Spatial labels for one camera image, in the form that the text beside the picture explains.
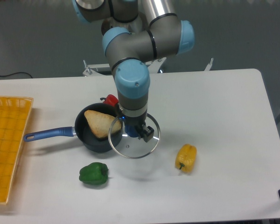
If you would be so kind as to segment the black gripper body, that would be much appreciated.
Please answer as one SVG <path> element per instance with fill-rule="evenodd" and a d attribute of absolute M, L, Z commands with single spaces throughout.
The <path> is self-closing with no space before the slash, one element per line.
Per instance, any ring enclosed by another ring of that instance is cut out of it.
<path fill-rule="evenodd" d="M 141 135 L 143 125 L 146 125 L 147 104 L 137 110 L 129 110 L 124 108 L 121 104 L 115 105 L 115 112 L 117 116 L 123 120 L 125 124 L 125 132 L 128 135 Z"/>

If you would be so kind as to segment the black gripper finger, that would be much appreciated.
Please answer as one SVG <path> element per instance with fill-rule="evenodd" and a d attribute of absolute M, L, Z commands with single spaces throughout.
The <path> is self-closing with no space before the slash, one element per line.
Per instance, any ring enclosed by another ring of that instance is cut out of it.
<path fill-rule="evenodd" d="M 138 128 L 138 134 L 145 142 L 149 142 L 154 136 L 154 129 L 151 126 L 142 125 Z"/>

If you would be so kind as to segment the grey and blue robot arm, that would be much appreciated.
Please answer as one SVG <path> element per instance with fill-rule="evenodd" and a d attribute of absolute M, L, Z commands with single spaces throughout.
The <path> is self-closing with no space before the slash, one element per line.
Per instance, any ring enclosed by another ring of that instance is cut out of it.
<path fill-rule="evenodd" d="M 144 19 L 136 0 L 75 0 L 73 6 L 84 21 L 115 20 L 102 33 L 102 46 L 118 92 L 117 110 L 129 136 L 150 141 L 146 63 L 190 51 L 195 43 L 191 23 L 178 19 L 170 0 L 144 0 Z"/>

